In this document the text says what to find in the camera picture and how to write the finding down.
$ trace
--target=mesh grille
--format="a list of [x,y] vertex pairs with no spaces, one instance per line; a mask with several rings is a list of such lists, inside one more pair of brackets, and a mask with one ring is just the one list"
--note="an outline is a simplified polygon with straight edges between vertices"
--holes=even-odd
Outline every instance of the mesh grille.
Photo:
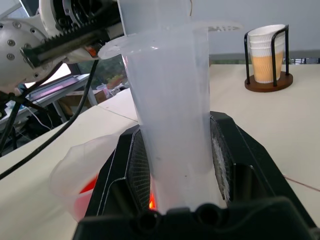
[[215,177],[223,199],[228,203],[231,198],[231,166],[232,162],[226,145],[213,118],[210,119],[212,157]]
[[148,209],[150,201],[150,170],[140,130],[133,135],[132,142],[127,179],[139,207]]

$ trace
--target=robotic arm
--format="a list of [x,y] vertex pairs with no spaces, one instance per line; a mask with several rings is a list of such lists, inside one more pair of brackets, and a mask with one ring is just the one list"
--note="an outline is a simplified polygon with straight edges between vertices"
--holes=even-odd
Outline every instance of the robotic arm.
[[105,42],[122,35],[117,1],[40,0],[38,15],[0,20],[0,91],[41,81],[61,61],[96,60]]

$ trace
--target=stack of paper cups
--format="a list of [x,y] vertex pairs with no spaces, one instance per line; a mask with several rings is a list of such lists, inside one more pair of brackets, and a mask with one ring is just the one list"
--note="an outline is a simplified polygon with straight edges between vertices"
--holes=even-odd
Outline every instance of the stack of paper cups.
[[[248,33],[251,60],[255,81],[261,84],[273,82],[271,40],[274,34],[285,25],[269,25]],[[277,35],[274,41],[276,79],[279,80],[285,50],[285,32]]]

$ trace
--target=black cable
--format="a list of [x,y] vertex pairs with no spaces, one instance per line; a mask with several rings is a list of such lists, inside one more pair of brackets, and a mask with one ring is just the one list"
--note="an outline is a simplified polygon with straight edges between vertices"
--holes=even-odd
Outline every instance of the black cable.
[[77,119],[77,117],[79,116],[83,106],[85,105],[85,102],[87,100],[87,96],[89,93],[89,89],[91,86],[91,82],[92,79],[94,77],[97,65],[98,65],[99,60],[95,60],[92,68],[91,68],[91,72],[88,78],[88,81],[85,85],[84,88],[84,93],[83,96],[81,98],[81,101],[79,103],[79,106],[75,112],[75,114],[70,118],[70,120],[59,130],[57,131],[52,137],[50,137],[45,143],[43,143],[41,146],[39,146],[37,149],[35,149],[32,153],[30,153],[28,156],[26,156],[24,159],[22,159],[20,162],[18,162],[17,164],[13,165],[12,167],[10,167],[8,170],[4,171],[3,173],[0,174],[0,180],[4,179],[5,177],[7,177],[9,174],[13,173],[15,170],[17,170],[18,168],[20,168],[21,166],[23,166],[24,164],[26,164],[27,162],[29,162],[32,158],[34,158],[36,155],[38,155],[43,149],[45,149],[49,144],[51,144],[54,140],[56,140],[61,134],[64,133],[65,130],[67,130],[71,124]]
[[[26,89],[23,91],[23,93],[21,94],[21,96],[23,98],[25,98],[29,93],[31,93],[33,90],[35,90],[37,87],[39,87],[41,84],[43,84],[45,81],[47,81],[49,78],[51,78],[56,71],[61,67],[61,65],[63,64],[63,62],[59,62],[53,69],[52,71],[49,73],[48,76],[46,76],[44,79],[42,79],[41,81],[36,82],[34,85],[32,85],[29,89]],[[21,104],[16,102],[13,106],[13,109],[11,111],[10,117],[8,119],[8,121],[5,124],[5,128],[4,128],[4,132],[2,133],[1,136],[1,141],[0,141],[0,157],[2,155],[2,152],[4,150],[4,147],[6,145],[6,141],[8,139],[8,136],[11,132],[11,129],[13,127],[13,125],[15,124],[15,120],[16,117],[18,115],[19,109],[21,107]]]

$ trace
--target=wooden base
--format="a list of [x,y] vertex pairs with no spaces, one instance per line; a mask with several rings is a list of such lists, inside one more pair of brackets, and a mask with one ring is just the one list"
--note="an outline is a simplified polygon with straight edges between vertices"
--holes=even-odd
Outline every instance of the wooden base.
[[282,71],[280,75],[280,79],[276,82],[277,86],[274,86],[273,82],[271,83],[256,82],[254,75],[250,76],[249,80],[250,80],[250,84],[247,84],[247,80],[244,81],[244,86],[246,89],[253,92],[258,92],[258,93],[270,93],[270,92],[279,91],[289,87],[294,81],[294,76],[292,76],[291,74],[286,75],[286,73]]

